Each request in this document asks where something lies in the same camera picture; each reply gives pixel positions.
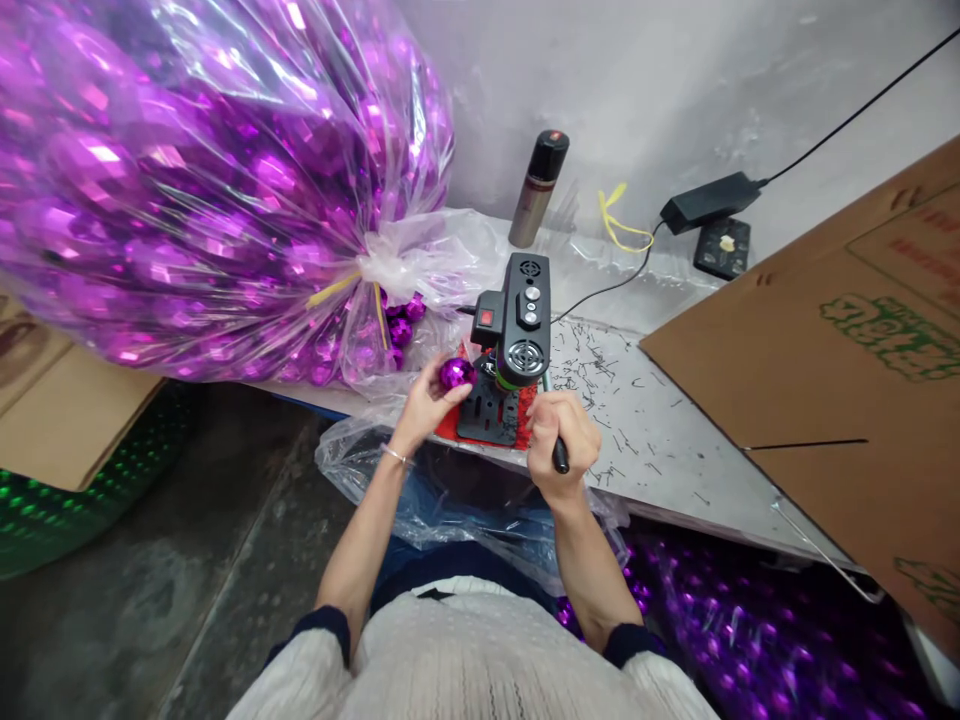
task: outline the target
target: concrete floor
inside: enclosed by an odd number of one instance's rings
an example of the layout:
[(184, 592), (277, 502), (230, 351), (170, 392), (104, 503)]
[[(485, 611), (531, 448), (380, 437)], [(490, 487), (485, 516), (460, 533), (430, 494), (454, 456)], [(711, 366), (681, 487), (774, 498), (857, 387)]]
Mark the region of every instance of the concrete floor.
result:
[(0, 717), (223, 718), (353, 511), (313, 464), (321, 422), (207, 388), (178, 463), (115, 527), (0, 584)]

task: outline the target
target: black cable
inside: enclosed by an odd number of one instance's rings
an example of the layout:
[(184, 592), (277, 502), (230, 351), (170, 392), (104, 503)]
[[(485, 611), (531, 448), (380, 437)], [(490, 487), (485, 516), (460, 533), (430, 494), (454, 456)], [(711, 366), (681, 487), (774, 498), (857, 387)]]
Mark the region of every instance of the black cable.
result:
[(863, 114), (863, 111), (864, 111), (864, 110), (866, 110), (868, 107), (870, 107), (871, 105), (873, 105), (877, 100), (879, 100), (879, 99), (882, 98), (884, 95), (886, 95), (886, 94), (887, 94), (887, 91), (889, 91), (894, 85), (896, 85), (898, 82), (900, 82), (901, 80), (903, 80), (907, 75), (909, 75), (909, 74), (912, 73), (914, 70), (916, 70), (918, 67), (920, 67), (924, 62), (926, 62), (928, 59), (930, 59), (930, 56), (932, 56), (934, 53), (936, 53), (940, 48), (942, 48), (942, 47), (943, 47), (944, 45), (946, 45), (948, 42), (950, 42), (951, 40), (953, 40), (957, 35), (960, 35), (960, 28), (957, 28), (957, 29), (954, 30), (952, 33), (950, 33), (946, 38), (944, 38), (944, 39), (941, 40), (939, 43), (937, 43), (937, 44), (933, 47), (932, 50), (930, 50), (926, 55), (924, 55), (922, 58), (920, 58), (919, 60), (917, 60), (913, 65), (911, 65), (911, 66), (908, 67), (906, 70), (904, 70), (902, 73), (900, 73), (900, 74), (893, 80), (893, 82), (891, 82), (891, 83), (890, 83), (889, 85), (887, 85), (883, 90), (881, 90), (881, 91), (878, 92), (876, 95), (874, 95), (866, 105), (864, 105), (862, 108), (860, 108), (859, 110), (857, 110), (853, 115), (851, 115), (851, 116), (848, 117), (846, 120), (844, 120), (843, 123), (841, 123), (839, 126), (837, 126), (837, 128), (836, 128), (833, 132), (831, 132), (829, 135), (827, 135), (823, 140), (821, 140), (820, 142), (818, 142), (818, 143), (817, 143), (816, 145), (814, 145), (812, 148), (810, 148), (809, 150), (807, 150), (807, 152), (805, 152), (803, 155), (801, 155), (798, 159), (794, 160), (792, 163), (790, 163), (789, 165), (787, 165), (783, 170), (781, 170), (780, 172), (778, 172), (778, 173), (777, 173), (776, 175), (774, 175), (773, 177), (769, 177), (769, 178), (767, 178), (766, 180), (758, 180), (757, 183), (756, 183), (756, 184), (757, 184), (757, 187), (760, 187), (760, 188), (766, 187), (767, 185), (769, 185), (770, 183), (772, 183), (774, 180), (776, 180), (778, 177), (780, 177), (781, 175), (783, 175), (783, 174), (786, 173), (786, 172), (789, 172), (790, 170), (793, 170), (793, 168), (795, 168), (797, 165), (799, 165), (800, 163), (802, 163), (802, 162), (803, 162), (804, 160), (806, 160), (808, 157), (810, 157), (811, 155), (813, 155), (813, 153), (815, 153), (817, 150), (819, 150), (820, 147), (822, 147), (823, 144), (824, 144), (825, 142), (827, 142), (827, 140), (829, 140), (830, 138), (832, 138), (832, 137), (833, 137), (834, 135), (836, 135), (838, 132), (840, 132), (841, 130), (843, 130), (847, 125), (849, 125), (849, 124), (852, 123), (854, 120), (856, 120), (858, 117), (860, 117), (860, 115)]
[[(661, 220), (660, 222), (658, 222), (658, 223), (657, 223), (657, 226), (653, 229), (653, 232), (650, 233), (651, 235), (653, 235), (654, 239), (657, 237), (657, 230), (659, 230), (660, 227), (661, 227), (661, 226), (663, 225), (663, 223), (665, 223), (665, 222), (666, 222), (666, 220)], [(630, 277), (628, 277), (628, 278), (627, 278), (626, 280), (624, 280), (623, 282), (617, 283), (616, 285), (611, 285), (610, 287), (607, 287), (607, 288), (603, 288), (602, 290), (597, 290), (596, 292), (590, 293), (590, 294), (587, 295), (586, 297), (580, 298), (580, 299), (577, 300), (573, 305), (571, 305), (569, 308), (567, 308), (567, 311), (566, 311), (565, 313), (563, 313), (563, 315), (560, 315), (559, 317), (555, 317), (553, 320), (551, 320), (551, 321), (550, 321), (550, 324), (553, 325), (555, 322), (560, 322), (560, 321), (563, 320), (567, 315), (569, 315), (569, 314), (574, 310), (574, 308), (576, 308), (576, 307), (577, 307), (578, 305), (580, 305), (581, 303), (586, 302), (587, 300), (589, 300), (589, 299), (592, 298), (593, 296), (599, 295), (600, 293), (605, 293), (605, 292), (607, 292), (608, 290), (616, 290), (618, 287), (623, 287), (623, 286), (626, 285), (628, 282), (630, 282), (631, 280), (633, 280), (637, 275), (639, 275), (640, 273), (642, 273), (642, 272), (643, 272), (643, 269), (647, 266), (647, 263), (650, 261), (650, 251), (651, 251), (651, 250), (653, 250), (653, 241), (650, 242), (650, 247), (647, 248), (647, 252), (646, 252), (646, 254), (643, 256), (643, 262), (640, 263), (640, 267), (637, 268), (637, 271), (636, 271), (633, 275), (631, 275)]]

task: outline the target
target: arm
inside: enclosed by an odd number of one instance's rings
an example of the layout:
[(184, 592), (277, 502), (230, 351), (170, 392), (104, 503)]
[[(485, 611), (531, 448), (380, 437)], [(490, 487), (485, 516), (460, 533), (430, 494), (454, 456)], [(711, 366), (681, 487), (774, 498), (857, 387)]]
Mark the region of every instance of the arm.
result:
[[(470, 385), (454, 388), (446, 395), (442, 393), (437, 371), (443, 359), (442, 355), (435, 357), (410, 389), (396, 430), (387, 444), (398, 455), (412, 458), (447, 412), (470, 394)], [(406, 467), (398, 458), (383, 454), (320, 580), (316, 606), (330, 605), (346, 616), (351, 657), (360, 642), (360, 631), (393, 531), (406, 473)]]
[[(533, 442), (527, 466), (553, 512), (560, 577), (587, 644), (602, 653), (617, 626), (642, 625), (643, 616), (584, 495), (583, 476), (597, 460), (600, 432), (570, 391), (538, 395), (528, 416)], [(570, 458), (566, 475), (553, 469), (558, 435)]]

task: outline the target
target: bag of ornaments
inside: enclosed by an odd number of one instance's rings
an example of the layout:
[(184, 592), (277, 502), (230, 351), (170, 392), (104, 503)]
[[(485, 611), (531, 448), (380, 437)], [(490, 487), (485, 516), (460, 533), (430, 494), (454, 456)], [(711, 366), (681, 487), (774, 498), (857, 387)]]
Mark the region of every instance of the bag of ornaments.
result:
[(0, 282), (104, 358), (363, 383), (499, 282), (389, 0), (0, 5)]

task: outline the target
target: black cap of can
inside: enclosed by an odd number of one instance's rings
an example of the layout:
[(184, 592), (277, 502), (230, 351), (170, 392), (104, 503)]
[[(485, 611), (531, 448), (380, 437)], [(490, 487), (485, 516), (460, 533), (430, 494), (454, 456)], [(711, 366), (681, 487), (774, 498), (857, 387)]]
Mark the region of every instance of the black cap of can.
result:
[(559, 130), (544, 130), (537, 137), (530, 156), (527, 175), (540, 182), (554, 182), (560, 177), (563, 159), (570, 149), (570, 138)]

